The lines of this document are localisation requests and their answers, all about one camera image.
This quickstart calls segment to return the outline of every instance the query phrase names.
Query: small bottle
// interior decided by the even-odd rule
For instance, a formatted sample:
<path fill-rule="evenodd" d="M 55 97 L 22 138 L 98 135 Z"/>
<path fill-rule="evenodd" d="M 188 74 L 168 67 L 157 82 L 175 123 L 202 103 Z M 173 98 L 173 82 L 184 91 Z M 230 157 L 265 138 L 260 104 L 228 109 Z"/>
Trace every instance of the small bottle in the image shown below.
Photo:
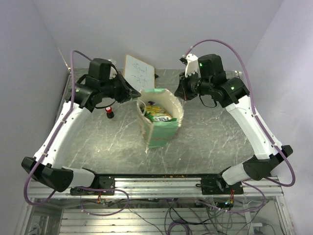
<path fill-rule="evenodd" d="M 113 110 L 112 110 L 112 107 L 111 107 L 111 106 L 109 106 L 109 107 L 106 108 L 106 112 L 107 112 L 107 117 L 108 117 L 109 119 L 111 119 L 111 118 L 114 117 L 114 113 L 113 113 Z"/>

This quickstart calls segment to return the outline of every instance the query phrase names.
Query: whiteboard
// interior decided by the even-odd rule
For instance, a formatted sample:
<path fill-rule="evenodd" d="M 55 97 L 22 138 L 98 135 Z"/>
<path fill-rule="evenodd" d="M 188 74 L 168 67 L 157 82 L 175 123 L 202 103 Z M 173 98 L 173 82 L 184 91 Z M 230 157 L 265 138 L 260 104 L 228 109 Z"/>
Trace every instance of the whiteboard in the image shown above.
<path fill-rule="evenodd" d="M 131 55 L 126 55 L 124 78 L 137 91 L 155 87 L 155 68 Z"/>

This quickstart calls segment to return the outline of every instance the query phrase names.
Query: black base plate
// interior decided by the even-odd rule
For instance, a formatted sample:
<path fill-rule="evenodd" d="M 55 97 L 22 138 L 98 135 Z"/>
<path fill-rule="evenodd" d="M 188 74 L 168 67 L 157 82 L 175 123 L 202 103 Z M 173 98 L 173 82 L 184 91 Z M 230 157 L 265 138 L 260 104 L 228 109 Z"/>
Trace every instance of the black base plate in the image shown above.
<path fill-rule="evenodd" d="M 216 187 L 216 175 L 210 175 L 201 179 L 201 190 L 203 195 L 216 195 L 216 194 L 230 194 L 230 191 L 233 189 L 234 194 L 243 194 L 244 190 L 242 188 L 241 182 L 235 183 L 228 188 L 221 190 L 219 187 Z"/>
<path fill-rule="evenodd" d="M 115 188 L 115 178 L 201 178 L 201 184 L 208 187 L 201 187 L 203 195 L 230 194 L 233 189 L 235 194 L 243 194 L 241 182 L 225 188 L 223 191 L 216 187 L 218 174 L 96 174 L 96 184 L 93 188 Z M 70 194 L 73 196 L 98 195 L 99 192 L 90 192 L 79 188 L 72 188 Z M 102 193 L 102 195 L 114 195 L 114 192 Z"/>
<path fill-rule="evenodd" d="M 109 176 L 98 176 L 97 186 L 91 188 L 115 188 L 115 180 Z M 72 196 L 86 196 L 86 195 L 99 195 L 97 191 L 87 191 L 81 188 L 75 187 L 70 189 Z M 101 195 L 114 195 L 114 191 L 101 192 Z"/>

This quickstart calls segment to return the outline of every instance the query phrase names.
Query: snack bag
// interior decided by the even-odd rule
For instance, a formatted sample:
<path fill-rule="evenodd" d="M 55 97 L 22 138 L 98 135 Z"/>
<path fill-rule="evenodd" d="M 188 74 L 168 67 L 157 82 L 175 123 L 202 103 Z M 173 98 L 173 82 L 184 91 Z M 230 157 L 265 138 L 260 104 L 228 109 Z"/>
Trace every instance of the snack bag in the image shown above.
<path fill-rule="evenodd" d="M 148 102 L 145 110 L 145 117 L 152 122 L 156 121 L 176 121 L 177 118 L 172 118 L 172 116 L 162 107 L 155 105 L 153 101 Z"/>

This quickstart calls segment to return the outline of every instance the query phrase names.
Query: green paper bag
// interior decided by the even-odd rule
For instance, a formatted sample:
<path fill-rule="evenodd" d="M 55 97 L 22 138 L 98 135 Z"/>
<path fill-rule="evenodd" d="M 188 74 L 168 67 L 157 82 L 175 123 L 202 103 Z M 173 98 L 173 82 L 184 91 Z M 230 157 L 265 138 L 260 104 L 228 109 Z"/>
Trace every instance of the green paper bag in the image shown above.
<path fill-rule="evenodd" d="M 178 98 L 168 89 L 144 90 L 140 93 L 141 97 L 139 100 L 145 104 L 153 101 L 156 105 L 164 108 L 173 118 L 177 118 L 176 121 L 170 122 L 151 122 L 141 111 L 141 108 L 144 108 L 144 104 L 141 101 L 137 101 L 140 131 L 146 143 L 146 150 L 165 146 L 181 126 L 184 114 L 183 107 Z"/>

